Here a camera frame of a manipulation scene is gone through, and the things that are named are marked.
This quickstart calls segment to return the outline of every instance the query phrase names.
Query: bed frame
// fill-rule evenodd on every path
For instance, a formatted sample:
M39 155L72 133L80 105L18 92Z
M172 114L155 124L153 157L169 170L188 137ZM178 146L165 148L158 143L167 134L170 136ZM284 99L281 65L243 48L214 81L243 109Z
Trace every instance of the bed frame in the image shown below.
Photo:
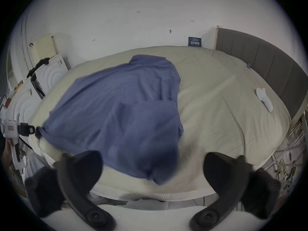
M215 49L243 60L276 92L287 107L292 128L308 104L308 76L286 53L247 33L217 26Z

